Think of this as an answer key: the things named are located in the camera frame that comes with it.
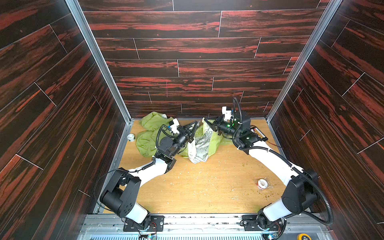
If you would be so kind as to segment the green zip-up jacket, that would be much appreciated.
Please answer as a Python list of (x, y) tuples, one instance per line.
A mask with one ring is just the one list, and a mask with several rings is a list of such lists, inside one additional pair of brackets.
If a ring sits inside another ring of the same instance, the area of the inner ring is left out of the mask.
[[(167, 118), (167, 115), (151, 112), (140, 120), (140, 125), (146, 129), (144, 132), (137, 134), (136, 146), (140, 154), (144, 157), (152, 157), (156, 153), (156, 137), (161, 125), (169, 125), (173, 118)], [(231, 145), (232, 141), (218, 135), (207, 123), (202, 122), (195, 133), (195, 141), (188, 143), (186, 148), (182, 148), (180, 156), (189, 158), (189, 160), (197, 164), (206, 162), (210, 156), (216, 153), (219, 146)]]

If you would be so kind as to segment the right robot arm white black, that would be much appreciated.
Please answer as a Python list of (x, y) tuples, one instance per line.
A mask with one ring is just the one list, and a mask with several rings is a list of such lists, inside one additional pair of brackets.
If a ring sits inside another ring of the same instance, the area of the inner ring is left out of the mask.
[[(238, 150), (258, 160), (285, 185), (286, 188), (278, 200), (259, 210), (256, 221), (261, 230), (268, 231), (279, 221), (285, 222), (286, 219), (299, 214), (305, 214), (326, 226), (333, 224), (331, 205), (318, 186), (319, 175), (314, 171), (306, 171), (270, 148), (266, 143), (267, 136), (251, 124), (251, 119), (246, 113), (225, 111), (220, 117), (204, 121), (219, 135), (231, 136)], [(307, 208), (316, 201), (322, 201), (325, 205), (327, 219), (323, 220), (307, 212)]]

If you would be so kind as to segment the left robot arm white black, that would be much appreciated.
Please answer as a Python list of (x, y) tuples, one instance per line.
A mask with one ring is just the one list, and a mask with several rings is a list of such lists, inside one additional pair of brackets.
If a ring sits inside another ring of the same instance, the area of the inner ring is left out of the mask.
[(100, 202), (119, 218), (133, 221), (145, 230), (151, 222), (151, 213), (137, 203), (140, 187), (169, 172), (175, 165), (175, 156), (194, 141), (200, 122), (181, 126), (177, 119), (161, 125), (156, 136), (156, 153), (152, 161), (140, 168), (113, 170), (113, 175), (100, 195)]

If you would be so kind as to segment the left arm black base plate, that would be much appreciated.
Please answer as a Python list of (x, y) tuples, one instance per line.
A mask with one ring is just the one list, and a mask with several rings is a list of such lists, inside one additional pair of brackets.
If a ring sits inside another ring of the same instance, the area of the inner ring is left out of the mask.
[(141, 223), (126, 218), (123, 232), (162, 232), (164, 229), (165, 216), (149, 215)]

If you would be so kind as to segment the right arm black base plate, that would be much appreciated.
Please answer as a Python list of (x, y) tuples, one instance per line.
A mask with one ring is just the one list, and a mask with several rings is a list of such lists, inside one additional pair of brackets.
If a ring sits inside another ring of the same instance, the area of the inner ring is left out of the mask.
[(244, 227), (245, 231), (279, 232), (283, 229), (284, 221), (279, 219), (271, 222), (264, 216), (243, 215), (242, 220), (240, 221), (240, 226)]

